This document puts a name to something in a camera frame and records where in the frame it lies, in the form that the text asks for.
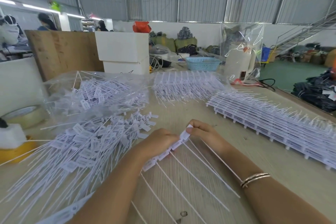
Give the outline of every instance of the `tube light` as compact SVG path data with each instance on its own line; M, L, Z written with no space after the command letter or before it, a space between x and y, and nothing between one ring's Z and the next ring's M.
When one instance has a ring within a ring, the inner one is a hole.
M24 7L31 8L31 9L36 9L36 10L46 11L46 12L50 12L50 13L60 14L59 11L55 11L55 10L51 10L51 9L46 9L46 8L37 7L37 6L33 6L33 5L26 5L26 4L22 4L22 5Z
M80 19L85 19L84 16L76 15L76 14L67 14L68 16L75 17L75 18L80 18Z
M6 4L11 4L11 5L16 5L15 2L10 1L10 0L0 0L0 2L6 3Z

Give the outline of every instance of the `metal staircase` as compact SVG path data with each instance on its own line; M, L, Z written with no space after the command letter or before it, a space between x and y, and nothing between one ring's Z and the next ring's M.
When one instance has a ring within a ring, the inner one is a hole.
M317 20L316 22L312 24L309 24L308 28L297 30L297 28L302 26L304 23L296 26L295 28L283 33L282 35L278 37L276 44L271 47L273 49L272 55L274 55L273 52L276 53L276 55L283 54L285 50L293 47L294 45L299 44L303 40L306 40L312 37L313 35L334 25L335 23L336 23L336 12Z

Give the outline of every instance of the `person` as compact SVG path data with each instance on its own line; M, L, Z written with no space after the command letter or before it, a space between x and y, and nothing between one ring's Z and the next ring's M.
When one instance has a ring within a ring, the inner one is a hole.
M200 137L241 180L263 173L211 125L198 120L191 120L189 124L193 128L187 128L187 133ZM142 167L150 158L163 153L178 140L178 135L161 128L131 148L70 223L125 223ZM331 223L314 207L270 176L252 180L243 191L262 224Z
M19 27L11 15L0 15L0 62L7 61L3 48L18 43Z
M37 30L57 30L53 21L49 18L48 14L39 13L37 18L41 22L41 26Z
M100 20L98 22L98 25L99 26L98 26L97 31L108 31L107 28L106 28L106 26L105 26L105 22L103 20Z

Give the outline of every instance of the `gold bracelet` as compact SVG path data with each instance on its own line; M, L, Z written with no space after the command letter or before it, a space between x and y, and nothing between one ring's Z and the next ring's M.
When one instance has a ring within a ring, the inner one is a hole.
M246 178L245 180L242 181L242 183L240 184L240 186L242 188L247 188L247 184L255 181L255 180L258 180L258 179L261 179L261 178L265 178L265 177L270 177L270 175L268 173L258 173L258 174L254 174L248 178Z

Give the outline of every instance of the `orange sack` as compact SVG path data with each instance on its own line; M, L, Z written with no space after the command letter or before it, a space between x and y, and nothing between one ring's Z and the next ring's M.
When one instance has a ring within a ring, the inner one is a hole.
M135 21L133 31L135 33L149 33L152 28L148 25L149 21Z

